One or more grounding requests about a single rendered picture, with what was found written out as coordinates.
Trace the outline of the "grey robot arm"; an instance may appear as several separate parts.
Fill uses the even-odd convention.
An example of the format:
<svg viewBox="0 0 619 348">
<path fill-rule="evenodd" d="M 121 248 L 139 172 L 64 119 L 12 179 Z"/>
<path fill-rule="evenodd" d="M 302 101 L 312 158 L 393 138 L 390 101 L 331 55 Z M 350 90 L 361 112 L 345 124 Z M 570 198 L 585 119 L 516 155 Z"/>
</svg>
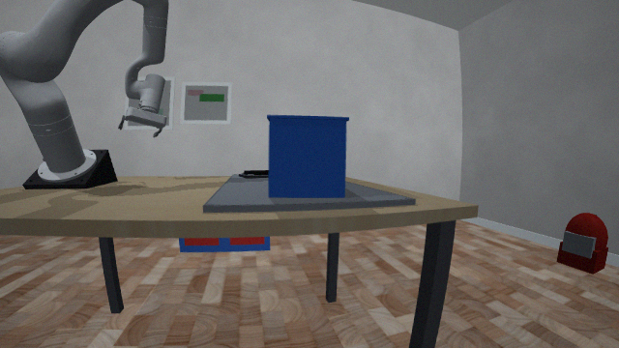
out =
<svg viewBox="0 0 619 348">
<path fill-rule="evenodd" d="M 28 32 L 0 34 L 0 75 L 43 155 L 38 174 L 46 182 L 78 178 L 97 162 L 94 152 L 82 150 L 67 101 L 52 79 L 65 68 L 84 29 L 121 1 L 55 0 Z M 126 71 L 126 95 L 140 100 L 138 109 L 159 113 L 165 79 L 155 73 L 147 74 L 143 82 L 137 77 L 143 67 L 164 60 L 168 0 L 133 1 L 144 8 L 142 53 Z"/>
</svg>

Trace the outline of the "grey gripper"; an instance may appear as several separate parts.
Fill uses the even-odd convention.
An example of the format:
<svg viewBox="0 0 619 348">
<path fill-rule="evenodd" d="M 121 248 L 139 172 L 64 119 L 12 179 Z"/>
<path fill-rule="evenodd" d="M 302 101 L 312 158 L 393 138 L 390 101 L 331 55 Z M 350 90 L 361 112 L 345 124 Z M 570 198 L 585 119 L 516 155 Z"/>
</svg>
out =
<svg viewBox="0 0 619 348">
<path fill-rule="evenodd" d="M 123 115 L 122 121 L 118 129 L 122 129 L 124 120 L 159 128 L 159 130 L 154 133 L 153 137 L 157 137 L 159 133 L 162 132 L 162 128 L 164 128 L 166 124 L 166 117 L 159 115 L 156 110 L 151 108 L 137 109 L 134 107 L 128 107 L 126 111 L 126 116 Z"/>
</svg>

